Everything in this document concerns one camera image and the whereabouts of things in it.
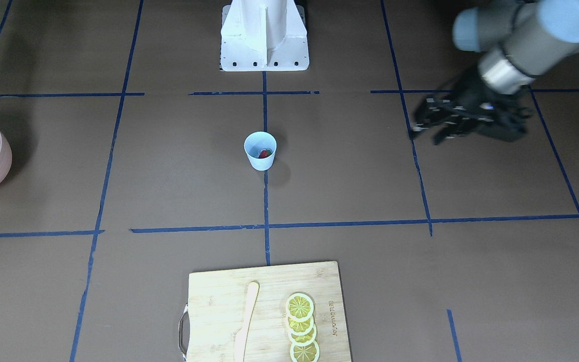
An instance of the lemon slice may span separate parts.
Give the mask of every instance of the lemon slice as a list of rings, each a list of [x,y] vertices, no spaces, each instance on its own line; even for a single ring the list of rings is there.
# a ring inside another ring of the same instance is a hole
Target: lemon slice
[[[310,317],[308,320],[303,322],[294,321],[294,319],[288,318],[287,325],[292,330],[291,333],[294,335],[306,335],[310,333],[310,330],[314,328],[314,318]]]
[[[307,346],[292,343],[289,354],[293,362],[317,362],[320,355],[319,344],[316,341]]]
[[[317,339],[317,325],[314,325],[314,327],[308,330],[308,333],[304,335],[296,335],[292,333],[291,330],[289,333],[289,339],[292,341],[292,344],[296,344],[299,347],[307,346]]]
[[[303,293],[294,293],[285,302],[287,316],[294,321],[303,322],[312,317],[314,302],[312,298]]]

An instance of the wooden cutting board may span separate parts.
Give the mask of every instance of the wooden cutting board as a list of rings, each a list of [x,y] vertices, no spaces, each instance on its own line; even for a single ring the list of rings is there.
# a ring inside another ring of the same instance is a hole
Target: wooden cutting board
[[[243,325],[247,287],[260,285],[245,362],[292,362],[285,301],[296,292],[314,301],[319,362],[351,362],[335,261],[219,270],[189,275],[189,362],[232,362]]]

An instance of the paper cup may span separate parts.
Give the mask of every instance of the paper cup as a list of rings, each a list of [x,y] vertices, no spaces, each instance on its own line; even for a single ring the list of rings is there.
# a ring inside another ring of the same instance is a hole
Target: paper cup
[[[265,171],[274,163],[276,156],[276,140],[267,132],[254,132],[245,139],[245,153],[253,167],[257,171]],[[260,152],[268,149],[271,154],[265,158],[258,158]]]

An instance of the metal handle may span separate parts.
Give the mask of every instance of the metal handle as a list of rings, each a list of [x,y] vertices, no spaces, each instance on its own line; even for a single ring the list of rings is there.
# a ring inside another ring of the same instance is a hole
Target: metal handle
[[[182,311],[182,316],[180,316],[180,323],[177,325],[177,335],[178,335],[178,343],[177,346],[180,348],[180,352],[182,352],[182,360],[186,362],[186,348],[182,345],[182,324],[184,323],[184,316],[188,316],[189,314],[189,304],[187,303],[184,305],[184,310]]]

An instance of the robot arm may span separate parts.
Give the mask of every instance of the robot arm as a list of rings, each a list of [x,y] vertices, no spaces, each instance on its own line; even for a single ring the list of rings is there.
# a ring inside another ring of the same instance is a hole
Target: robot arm
[[[444,124],[434,144],[474,131],[512,142],[526,134],[527,109],[518,99],[525,85],[568,55],[579,52],[579,0],[496,2],[457,17],[455,45],[490,49],[464,71],[446,96],[426,96],[415,111],[412,137]]]

